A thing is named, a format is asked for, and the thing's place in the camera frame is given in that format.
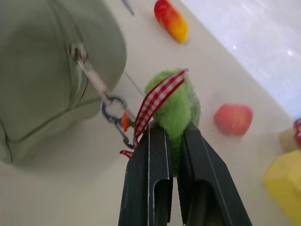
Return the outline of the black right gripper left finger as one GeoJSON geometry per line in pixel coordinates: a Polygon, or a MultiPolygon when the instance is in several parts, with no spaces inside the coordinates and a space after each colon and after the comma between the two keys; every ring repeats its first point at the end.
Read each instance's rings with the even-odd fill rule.
{"type": "Polygon", "coordinates": [[[149,124],[127,163],[118,226],[167,226],[172,191],[168,135],[149,124]]]}

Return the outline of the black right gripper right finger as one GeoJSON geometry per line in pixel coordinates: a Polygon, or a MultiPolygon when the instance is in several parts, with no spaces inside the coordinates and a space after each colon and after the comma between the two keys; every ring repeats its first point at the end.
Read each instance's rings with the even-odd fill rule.
{"type": "Polygon", "coordinates": [[[184,226],[252,226],[227,165],[190,123],[177,177],[184,226]]]}

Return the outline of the green plush keychain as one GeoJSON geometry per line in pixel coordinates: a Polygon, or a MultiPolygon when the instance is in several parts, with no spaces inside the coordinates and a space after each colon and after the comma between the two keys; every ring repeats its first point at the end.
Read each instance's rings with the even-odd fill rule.
{"type": "Polygon", "coordinates": [[[179,173],[181,142],[184,130],[190,123],[199,125],[201,103],[186,69],[163,70],[154,76],[145,88],[145,98],[137,117],[132,120],[124,100],[109,96],[109,102],[101,104],[102,115],[115,124],[122,134],[124,143],[131,149],[138,145],[139,136],[153,119],[169,136],[172,169],[179,173]],[[119,101],[124,114],[117,118],[106,112],[110,102],[119,101]]]}

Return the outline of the red toy fruit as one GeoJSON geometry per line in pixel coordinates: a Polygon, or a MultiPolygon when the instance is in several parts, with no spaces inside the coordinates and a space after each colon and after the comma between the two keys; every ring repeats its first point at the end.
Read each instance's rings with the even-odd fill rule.
{"type": "Polygon", "coordinates": [[[301,118],[293,122],[294,140],[297,147],[301,150],[301,118]]]}

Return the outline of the yellow block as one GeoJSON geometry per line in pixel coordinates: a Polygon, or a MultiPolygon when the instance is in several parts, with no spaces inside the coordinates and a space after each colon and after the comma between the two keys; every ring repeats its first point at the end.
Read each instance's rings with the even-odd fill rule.
{"type": "Polygon", "coordinates": [[[273,196],[293,226],[301,226],[301,151],[277,157],[262,185],[273,196]]]}

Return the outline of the pink toy apple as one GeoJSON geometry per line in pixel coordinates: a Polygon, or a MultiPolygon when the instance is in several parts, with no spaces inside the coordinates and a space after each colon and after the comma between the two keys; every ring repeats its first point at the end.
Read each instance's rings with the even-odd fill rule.
{"type": "Polygon", "coordinates": [[[253,111],[242,104],[223,104],[214,114],[219,131],[231,136],[244,136],[253,120],[253,111]]]}

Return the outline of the green fabric pouch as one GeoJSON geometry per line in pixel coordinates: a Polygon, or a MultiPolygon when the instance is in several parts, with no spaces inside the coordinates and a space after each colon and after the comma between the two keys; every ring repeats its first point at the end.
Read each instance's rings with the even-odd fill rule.
{"type": "Polygon", "coordinates": [[[111,91],[127,60],[104,0],[0,0],[0,161],[14,163],[101,98],[84,65],[111,91]]]}

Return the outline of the red and yellow toy mango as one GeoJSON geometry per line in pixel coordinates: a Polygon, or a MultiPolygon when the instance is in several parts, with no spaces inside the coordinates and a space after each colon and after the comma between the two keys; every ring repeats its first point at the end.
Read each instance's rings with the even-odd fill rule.
{"type": "Polygon", "coordinates": [[[160,25],[178,42],[185,43],[189,28],[182,14],[168,1],[157,0],[154,15],[160,25]]]}

